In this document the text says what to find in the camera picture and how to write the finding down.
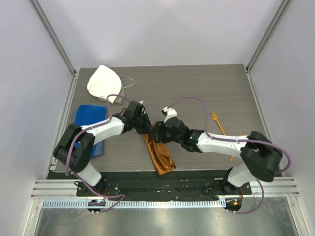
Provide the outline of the orange satin napkin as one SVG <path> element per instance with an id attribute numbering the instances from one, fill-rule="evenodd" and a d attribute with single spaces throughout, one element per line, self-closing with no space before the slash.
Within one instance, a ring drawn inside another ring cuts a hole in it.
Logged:
<path id="1" fill-rule="evenodd" d="M 158 176 L 175 170 L 176 165 L 167 146 L 163 143 L 156 143 L 152 139 L 151 134 L 144 134 L 143 136 L 152 164 Z"/>

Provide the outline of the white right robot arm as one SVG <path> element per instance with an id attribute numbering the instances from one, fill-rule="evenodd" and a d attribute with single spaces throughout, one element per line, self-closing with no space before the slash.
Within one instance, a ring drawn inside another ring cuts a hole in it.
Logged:
<path id="1" fill-rule="evenodd" d="M 240 137 L 208 135 L 204 130 L 188 128 L 177 117 L 156 122 L 152 139 L 156 143 L 178 143 L 189 152 L 213 152 L 242 159 L 243 164 L 230 168 L 223 177 L 221 188 L 227 194 L 234 194 L 255 179 L 272 182 L 283 157 L 283 153 L 259 132 Z"/>

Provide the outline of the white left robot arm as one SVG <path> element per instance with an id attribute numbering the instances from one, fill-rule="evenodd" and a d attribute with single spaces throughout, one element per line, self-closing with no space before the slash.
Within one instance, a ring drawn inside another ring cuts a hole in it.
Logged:
<path id="1" fill-rule="evenodd" d="M 131 101 L 127 108 L 104 121 L 91 125 L 71 124 L 67 127 L 53 156 L 88 185 L 88 191 L 100 196 L 105 189 L 105 180 L 90 163 L 93 147 L 107 138 L 135 129 L 139 134 L 153 131 L 143 102 Z"/>

